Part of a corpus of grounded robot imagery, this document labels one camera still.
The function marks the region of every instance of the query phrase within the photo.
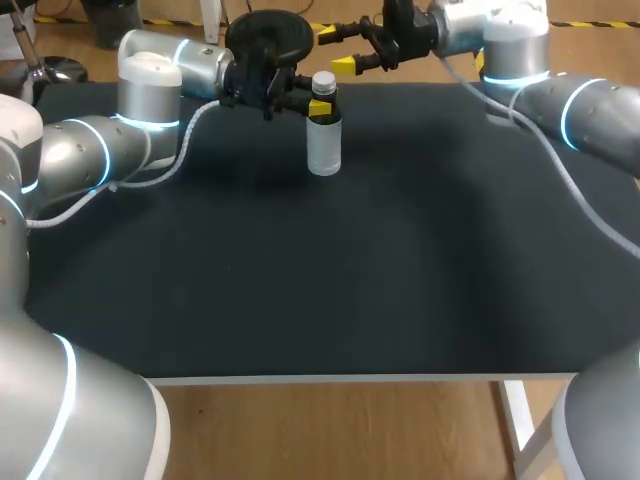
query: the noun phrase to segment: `metal stand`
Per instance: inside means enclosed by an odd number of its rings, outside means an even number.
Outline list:
[[[0,93],[17,97],[35,105],[44,88],[52,83],[87,82],[89,75],[84,66],[66,57],[40,59],[31,37],[17,12],[10,13],[13,31],[25,61],[0,79]]]

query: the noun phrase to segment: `robotic arm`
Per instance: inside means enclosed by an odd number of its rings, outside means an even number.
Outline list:
[[[433,52],[444,59],[484,51],[485,93],[535,122],[551,138],[640,177],[640,92],[585,75],[553,76],[545,0],[385,0],[383,25],[368,17],[320,32],[320,45],[360,35],[375,53],[335,60],[336,73],[385,71]],[[492,120],[506,115],[489,108]]]
[[[490,98],[570,147],[640,176],[638,90],[552,76],[544,1],[436,0],[423,12],[411,0],[385,0],[383,18],[382,26],[363,17],[320,33],[319,44],[361,35],[373,46],[371,55],[335,61],[338,73],[393,70],[432,51],[446,58],[484,48]],[[0,126],[0,430],[10,432],[0,440],[1,478],[155,480],[169,449],[167,408],[153,386],[51,335],[24,313],[28,229],[55,224],[35,220],[39,211],[79,194],[89,201],[108,186],[140,187],[131,178],[142,170],[173,165],[158,181],[175,171],[193,126],[176,160],[181,95],[247,105],[267,120],[282,110],[298,112],[307,117],[310,158],[335,156],[322,150],[332,142],[339,156],[334,81],[296,74],[313,46],[304,20],[254,12],[229,28],[227,45],[130,32],[118,56],[113,118],[43,126],[32,107],[0,96],[0,113],[11,119]],[[487,113],[507,122],[504,109]],[[319,141],[321,135],[333,137]]]

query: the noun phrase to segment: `cable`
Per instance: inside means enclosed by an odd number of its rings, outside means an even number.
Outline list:
[[[38,0],[36,2],[36,14],[40,17],[57,17],[58,15],[62,15],[64,13],[67,13],[67,10],[69,10],[69,8],[71,8],[71,4],[73,3],[73,0],[67,0],[67,5],[60,11],[55,12],[55,13],[42,13],[40,10],[38,10],[38,5],[40,4],[40,0]]]
[[[39,228],[51,228],[57,227],[61,223],[66,222],[71,217],[73,217],[76,213],[78,213],[83,207],[87,206],[87,204],[95,199],[98,194],[102,193],[104,190],[112,186],[110,183],[100,185],[95,190],[91,190],[89,193],[84,195],[80,200],[74,203],[69,209],[65,210],[64,213],[61,213],[57,217],[50,218],[48,220],[27,220],[27,228],[39,229]]]
[[[175,175],[175,173],[180,169],[180,167],[184,163],[184,159],[187,155],[187,149],[189,148],[189,141],[191,140],[191,133],[193,132],[193,129],[195,128],[196,123],[207,110],[210,110],[213,107],[217,107],[219,105],[220,105],[220,101],[214,100],[213,102],[209,102],[206,105],[203,105],[202,107],[200,107],[198,110],[196,110],[196,113],[194,113],[193,117],[191,117],[191,121],[189,122],[189,125],[187,125],[187,130],[185,131],[184,139],[182,140],[182,148],[180,149],[180,154],[178,155],[178,159],[173,164],[173,167],[171,167],[171,169],[167,171],[164,175],[161,175],[160,177],[154,178],[153,180],[149,180],[147,182],[127,183],[123,181],[123,182],[119,182],[117,185],[123,188],[147,188],[147,187],[152,187],[154,185],[162,183],[168,180],[169,178],[173,177],[173,175]]]
[[[249,13],[253,12],[253,4],[251,3],[252,0],[245,0],[246,4],[247,4],[247,10],[249,10]],[[300,10],[299,12],[295,12],[296,15],[304,15],[305,13],[307,13],[309,10],[311,10],[311,7],[313,7],[313,5],[316,3],[316,0],[309,0],[309,4],[304,7],[302,10]]]
[[[441,59],[442,65],[449,72],[449,74],[455,78],[464,88],[466,88],[473,96],[480,99],[482,102],[489,104],[491,107],[496,110],[509,115],[509,118],[515,118],[516,120],[523,123],[531,132],[540,140],[542,146],[549,154],[556,170],[560,174],[560,177],[564,181],[565,185],[569,189],[569,193],[574,198],[574,200],[578,203],[584,214],[587,218],[600,230],[605,236],[607,236],[614,243],[618,244],[622,249],[627,251],[629,254],[634,256],[636,259],[640,260],[640,247],[633,243],[631,240],[623,236],[617,230],[615,230],[611,225],[609,225],[598,213],[593,209],[593,207],[587,202],[584,198],[584,195],[576,185],[575,181],[567,171],[566,167],[562,163],[558,152],[555,151],[553,145],[547,138],[547,136],[540,130],[529,117],[523,115],[522,113],[513,110],[513,106],[515,105],[515,98],[519,95],[524,88],[521,88],[518,92],[515,93],[514,99],[511,101],[510,108],[505,107],[501,103],[493,100],[492,98],[487,97],[484,93],[478,90],[476,87],[467,82],[462,76],[454,70],[451,64],[447,61],[447,59]]]
[[[182,141],[182,148],[180,149],[180,154],[178,155],[178,159],[173,164],[173,167],[169,171],[167,171],[164,175],[161,175],[158,178],[153,180],[149,180],[148,182],[139,182],[139,183],[128,183],[127,180],[131,178],[133,175],[138,173],[138,171],[146,164],[146,161],[149,158],[149,154],[151,152],[150,145],[147,146],[146,154],[144,160],[140,163],[140,167],[138,167],[133,173],[127,176],[121,182],[109,182],[104,185],[91,190],[89,193],[84,195],[80,200],[74,203],[68,210],[58,215],[57,217],[50,218],[48,220],[27,220],[27,227],[33,229],[41,229],[41,228],[51,228],[60,225],[61,223],[66,222],[71,217],[73,217],[76,213],[78,213],[82,208],[86,207],[89,202],[95,199],[100,193],[104,192],[106,189],[111,190],[112,192],[116,192],[118,188],[146,188],[152,187],[154,185],[158,185],[169,178],[171,178],[175,173],[180,169],[182,164],[184,163],[184,159],[187,155],[187,150],[189,148],[189,141],[191,140],[191,133],[196,126],[196,123],[200,119],[200,117],[207,111],[213,107],[217,107],[220,105],[218,100],[214,100],[213,102],[209,102],[206,105],[203,105],[196,113],[193,114],[191,120],[189,121],[189,125],[187,126],[187,130],[184,135],[184,139]]]
[[[311,7],[313,7],[314,3],[316,3],[316,0],[309,0],[309,4],[306,7],[304,7],[302,10],[300,10],[299,12],[296,12],[296,15],[304,15],[309,10],[311,10]]]

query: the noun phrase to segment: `white cable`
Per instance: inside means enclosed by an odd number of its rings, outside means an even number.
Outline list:
[[[111,183],[106,183],[106,184],[100,185],[95,190],[91,190],[89,193],[84,195],[80,200],[74,203],[69,209],[65,210],[64,213],[58,215],[57,217],[53,217],[48,220],[27,220],[27,228],[57,227],[61,223],[66,222],[71,217],[73,217],[83,207],[85,207],[91,200],[96,198],[99,193],[105,191],[107,188],[111,186],[112,186]]]
[[[150,145],[150,141],[151,140],[150,140],[149,133],[146,132],[147,133],[147,149],[146,149],[146,153],[145,153],[145,158],[140,163],[140,166],[131,175],[129,175],[127,178],[125,178],[122,182],[109,182],[109,183],[106,183],[104,185],[100,185],[99,187],[97,187],[94,190],[91,190],[89,193],[84,195],[80,200],[78,200],[76,203],[74,203],[68,210],[66,210],[64,213],[58,215],[57,217],[54,217],[54,218],[51,218],[51,219],[48,219],[48,220],[27,220],[27,227],[28,228],[33,228],[33,229],[56,227],[56,226],[60,225],[61,223],[66,222],[71,217],[73,217],[82,208],[84,208],[89,202],[91,202],[94,198],[96,198],[98,196],[98,194],[102,193],[107,188],[109,190],[111,190],[112,192],[117,191],[117,189],[119,187],[122,187],[122,188],[146,188],[146,187],[151,187],[151,186],[154,186],[154,185],[158,185],[159,183],[162,183],[162,182],[168,180],[173,175],[175,175],[175,173],[180,169],[180,167],[184,163],[184,159],[185,159],[185,157],[187,155],[187,150],[189,148],[189,141],[191,140],[191,133],[193,132],[193,129],[195,128],[196,123],[198,122],[200,117],[207,110],[209,110],[209,109],[211,109],[213,107],[217,107],[219,105],[220,105],[220,102],[218,100],[215,100],[213,102],[207,103],[206,105],[203,105],[198,110],[196,110],[196,113],[193,114],[193,117],[191,117],[191,120],[189,121],[189,125],[187,126],[187,130],[185,132],[184,139],[182,141],[182,148],[180,149],[180,154],[178,155],[178,159],[173,164],[173,167],[171,167],[171,169],[169,171],[167,171],[164,175],[162,175],[162,176],[160,176],[158,178],[155,178],[153,180],[149,180],[147,182],[127,183],[127,180],[129,178],[131,178],[133,175],[135,175],[136,173],[138,173],[138,171],[147,163],[149,155],[151,154],[151,145]]]
[[[218,100],[214,100],[213,102],[209,102],[206,105],[203,105],[198,110],[196,110],[196,113],[193,114],[193,117],[191,117],[191,121],[189,122],[189,125],[187,125],[187,130],[185,131],[184,139],[182,140],[182,148],[180,149],[180,154],[178,155],[178,159],[176,160],[176,162],[173,164],[173,167],[171,167],[171,170],[166,172],[164,175],[161,175],[160,177],[154,178],[153,180],[149,180],[147,182],[134,182],[134,183],[120,182],[118,183],[118,186],[123,188],[146,188],[146,187],[152,187],[154,185],[158,185],[159,183],[162,183],[168,180],[169,178],[173,177],[176,174],[176,172],[180,169],[182,164],[184,163],[184,159],[187,155],[187,150],[189,148],[189,141],[191,140],[191,133],[193,132],[193,129],[195,128],[196,123],[207,110],[210,110],[213,107],[217,107],[219,105],[220,105],[220,102]]]
[[[618,244],[621,248],[623,248],[628,253],[633,255],[635,258],[640,260],[640,247],[638,247],[638,245],[636,245],[631,240],[623,236],[621,233],[615,230],[611,225],[609,225],[605,220],[603,220],[602,217],[598,215],[598,213],[589,204],[589,202],[587,202],[587,200],[584,198],[584,195],[582,194],[582,192],[574,182],[573,178],[571,178],[571,175],[565,168],[564,164],[562,163],[560,156],[555,151],[555,149],[553,148],[553,145],[551,145],[551,142],[546,137],[546,135],[542,132],[542,130],[540,130],[540,128],[533,121],[531,121],[527,116],[523,115],[522,113],[516,110],[513,110],[513,107],[515,106],[515,100],[517,99],[517,95],[519,95],[523,89],[520,89],[518,92],[516,92],[516,94],[512,98],[510,108],[505,107],[504,105],[493,100],[492,98],[487,97],[484,93],[482,93],[476,87],[474,87],[469,82],[467,82],[458,72],[454,70],[454,68],[447,61],[447,59],[443,58],[441,59],[441,62],[444,68],[449,72],[449,74],[453,78],[455,78],[458,82],[460,82],[460,84],[462,84],[462,86],[466,88],[472,95],[480,99],[482,102],[489,104],[491,107],[495,108],[496,110],[509,115],[509,118],[512,118],[512,119],[515,118],[519,120],[529,130],[531,130],[531,132],[538,138],[538,140],[540,140],[540,143],[542,143],[542,146],[547,151],[554,166],[558,170],[560,177],[562,178],[565,185],[569,189],[569,193],[571,193],[571,196],[578,203],[578,205],[580,206],[584,214],[587,216],[587,218],[591,220],[591,222],[602,233],[604,233],[610,240],[612,240],[613,242]]]

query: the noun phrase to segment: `clear plastic bottle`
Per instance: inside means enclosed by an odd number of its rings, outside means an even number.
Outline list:
[[[313,76],[314,100],[331,104],[331,112],[307,118],[307,166],[314,175],[337,173],[342,164],[342,113],[337,105],[336,77],[331,72]]]

